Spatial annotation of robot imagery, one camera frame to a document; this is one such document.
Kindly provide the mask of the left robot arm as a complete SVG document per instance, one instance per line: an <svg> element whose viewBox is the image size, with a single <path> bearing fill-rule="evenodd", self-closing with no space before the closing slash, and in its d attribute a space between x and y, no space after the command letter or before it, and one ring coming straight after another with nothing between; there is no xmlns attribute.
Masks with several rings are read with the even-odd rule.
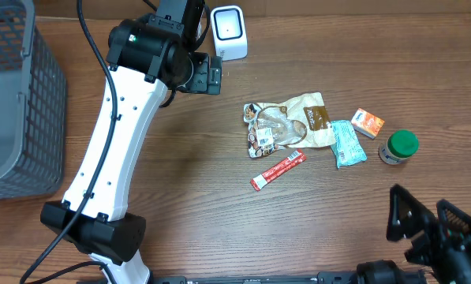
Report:
<svg viewBox="0 0 471 284"><path fill-rule="evenodd" d="M151 120L177 92L217 95L222 60L200 52L208 32L203 1L162 1L123 20L100 64L104 100L72 184L43 205L41 222L100 267L109 283L150 283L140 255L146 221L130 214L129 186Z"/></svg>

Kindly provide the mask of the green wet wipes pack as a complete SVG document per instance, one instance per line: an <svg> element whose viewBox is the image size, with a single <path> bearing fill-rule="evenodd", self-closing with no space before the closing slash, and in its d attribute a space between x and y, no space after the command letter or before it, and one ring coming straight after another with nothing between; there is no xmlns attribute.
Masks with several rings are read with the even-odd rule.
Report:
<svg viewBox="0 0 471 284"><path fill-rule="evenodd" d="M352 124L347 120L333 121L331 123L336 143L331 149L336 158L336 166L352 166L367 160L367 155L361 147Z"/></svg>

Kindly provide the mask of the red Nescafe stick sachet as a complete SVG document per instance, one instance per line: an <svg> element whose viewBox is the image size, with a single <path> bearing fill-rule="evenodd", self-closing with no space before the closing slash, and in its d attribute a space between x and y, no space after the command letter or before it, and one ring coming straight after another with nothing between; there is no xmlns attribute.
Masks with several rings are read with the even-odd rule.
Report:
<svg viewBox="0 0 471 284"><path fill-rule="evenodd" d="M274 181L276 178L282 176L287 171L293 169L295 166L303 163L306 159L307 158L303 151L298 149L272 168L254 177L250 181L250 184L257 192L259 192L263 187Z"/></svg>

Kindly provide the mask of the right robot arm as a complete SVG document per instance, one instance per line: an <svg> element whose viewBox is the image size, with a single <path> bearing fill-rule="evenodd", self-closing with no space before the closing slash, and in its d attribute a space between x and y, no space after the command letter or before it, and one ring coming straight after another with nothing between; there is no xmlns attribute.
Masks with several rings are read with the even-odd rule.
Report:
<svg viewBox="0 0 471 284"><path fill-rule="evenodd" d="M471 283L471 215L447 200L428 210L407 189L390 189L388 241L410 238L407 262L432 269L439 283Z"/></svg>

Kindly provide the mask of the orange tissue pack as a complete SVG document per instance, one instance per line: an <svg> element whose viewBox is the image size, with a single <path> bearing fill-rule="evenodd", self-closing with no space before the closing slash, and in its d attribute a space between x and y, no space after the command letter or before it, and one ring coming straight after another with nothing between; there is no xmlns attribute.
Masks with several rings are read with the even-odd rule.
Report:
<svg viewBox="0 0 471 284"><path fill-rule="evenodd" d="M375 139L378 136L384 125L384 120L382 118L379 118L361 108L357 109L350 122L355 130L363 133L371 139Z"/></svg>

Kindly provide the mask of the brown cookie bag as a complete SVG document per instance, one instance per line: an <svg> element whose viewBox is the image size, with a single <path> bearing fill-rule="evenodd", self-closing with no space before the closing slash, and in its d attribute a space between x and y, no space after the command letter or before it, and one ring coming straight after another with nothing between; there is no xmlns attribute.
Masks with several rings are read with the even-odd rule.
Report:
<svg viewBox="0 0 471 284"><path fill-rule="evenodd" d="M305 93L283 103L247 103L248 154L252 159L286 148L323 148L336 143L322 94Z"/></svg>

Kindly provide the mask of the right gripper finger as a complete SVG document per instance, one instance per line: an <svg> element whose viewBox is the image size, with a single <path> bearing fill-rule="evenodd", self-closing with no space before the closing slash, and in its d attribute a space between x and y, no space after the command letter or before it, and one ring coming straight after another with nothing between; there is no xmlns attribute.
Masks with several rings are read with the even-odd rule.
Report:
<svg viewBox="0 0 471 284"><path fill-rule="evenodd" d="M437 203L439 223L447 237L468 237L471 235L471 216L447 200Z"/></svg>
<svg viewBox="0 0 471 284"><path fill-rule="evenodd" d="M399 184L391 187L386 234L388 241L396 242L403 238L412 238L435 224L435 215L407 189Z"/></svg>

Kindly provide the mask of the green lid jar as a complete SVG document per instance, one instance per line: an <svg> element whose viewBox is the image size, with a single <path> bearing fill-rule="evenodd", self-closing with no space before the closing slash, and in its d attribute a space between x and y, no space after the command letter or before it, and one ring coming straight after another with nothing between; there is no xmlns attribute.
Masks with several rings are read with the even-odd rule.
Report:
<svg viewBox="0 0 471 284"><path fill-rule="evenodd" d="M390 165L404 163L415 155L419 149L417 136L406 129L391 134L384 144L379 146L379 157Z"/></svg>

